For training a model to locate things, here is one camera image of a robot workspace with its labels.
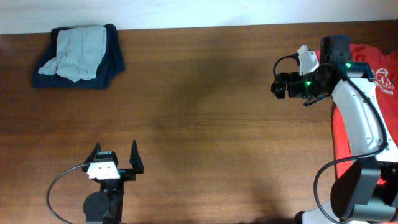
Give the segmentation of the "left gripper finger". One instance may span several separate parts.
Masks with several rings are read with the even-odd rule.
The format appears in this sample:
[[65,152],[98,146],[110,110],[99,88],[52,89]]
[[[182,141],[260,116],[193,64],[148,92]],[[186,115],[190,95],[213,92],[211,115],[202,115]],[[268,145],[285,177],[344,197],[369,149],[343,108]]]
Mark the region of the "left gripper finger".
[[90,164],[95,160],[96,155],[101,151],[100,143],[96,143],[94,149],[90,152],[89,156],[85,159],[84,164]]
[[144,165],[138,152],[136,140],[133,140],[132,142],[129,163],[132,165],[132,168],[136,174],[144,173]]

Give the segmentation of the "light blue t-shirt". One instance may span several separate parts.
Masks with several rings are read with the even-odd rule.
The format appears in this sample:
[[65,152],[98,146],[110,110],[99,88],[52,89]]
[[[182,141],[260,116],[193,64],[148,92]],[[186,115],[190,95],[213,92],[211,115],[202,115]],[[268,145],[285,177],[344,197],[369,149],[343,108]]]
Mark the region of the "light blue t-shirt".
[[39,68],[39,74],[57,74],[73,82],[95,79],[106,47],[107,30],[103,26],[61,30],[55,57]]

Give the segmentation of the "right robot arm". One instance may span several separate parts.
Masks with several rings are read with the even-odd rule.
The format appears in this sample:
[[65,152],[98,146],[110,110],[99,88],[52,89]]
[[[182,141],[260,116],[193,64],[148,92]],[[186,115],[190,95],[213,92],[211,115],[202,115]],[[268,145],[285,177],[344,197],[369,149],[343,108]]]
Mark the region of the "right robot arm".
[[347,35],[322,38],[319,53],[303,45],[290,58],[299,70],[275,73],[271,92],[279,99],[303,98],[305,106],[332,98],[351,151],[329,201],[298,212],[294,222],[396,222],[397,144],[379,107],[371,66],[352,58]]

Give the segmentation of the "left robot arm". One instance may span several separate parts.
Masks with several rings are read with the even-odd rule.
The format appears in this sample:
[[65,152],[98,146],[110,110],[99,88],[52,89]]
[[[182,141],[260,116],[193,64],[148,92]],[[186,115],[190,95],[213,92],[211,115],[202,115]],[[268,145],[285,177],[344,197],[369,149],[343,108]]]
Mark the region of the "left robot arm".
[[85,159],[82,171],[88,178],[100,184],[100,189],[86,197],[83,213],[86,223],[121,223],[123,214],[124,186],[136,180],[136,175],[144,173],[144,165],[138,152],[137,142],[133,141],[129,156],[131,167],[118,168],[118,157],[114,151],[102,151],[96,144]]

